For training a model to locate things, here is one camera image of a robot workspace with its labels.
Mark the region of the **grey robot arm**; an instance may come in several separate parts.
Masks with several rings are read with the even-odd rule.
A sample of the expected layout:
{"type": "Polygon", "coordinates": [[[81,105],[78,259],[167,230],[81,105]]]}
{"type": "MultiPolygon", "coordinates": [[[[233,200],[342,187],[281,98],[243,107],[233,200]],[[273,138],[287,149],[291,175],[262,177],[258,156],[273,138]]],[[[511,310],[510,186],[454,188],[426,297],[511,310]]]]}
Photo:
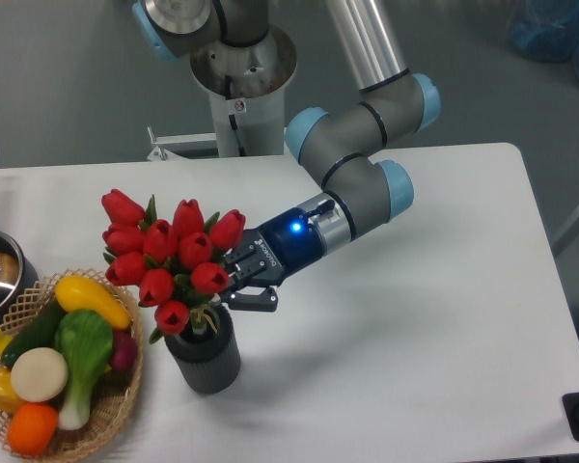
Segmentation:
{"type": "Polygon", "coordinates": [[[330,1],[361,102],[332,116],[312,107],[284,117],[297,55],[264,1],[137,1],[132,11],[154,54],[190,59],[207,92],[222,157],[291,153],[319,186],[310,200],[245,233],[216,297],[232,310],[272,312],[287,277],[409,208],[408,173],[371,156],[440,114],[437,88],[412,73],[378,1],[330,1]]]}

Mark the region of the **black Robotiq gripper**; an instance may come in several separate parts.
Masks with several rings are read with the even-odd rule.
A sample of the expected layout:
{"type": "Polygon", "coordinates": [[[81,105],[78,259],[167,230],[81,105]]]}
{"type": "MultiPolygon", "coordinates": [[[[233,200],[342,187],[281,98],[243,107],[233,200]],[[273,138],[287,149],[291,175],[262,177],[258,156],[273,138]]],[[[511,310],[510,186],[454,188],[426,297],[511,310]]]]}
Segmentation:
{"type": "Polygon", "coordinates": [[[323,239],[310,221],[316,214],[294,207],[254,229],[243,232],[226,255],[223,268],[230,276],[221,300],[230,310],[274,313],[278,296],[274,287],[324,256],[323,239]],[[259,294],[236,292],[262,287],[259,294]]]}

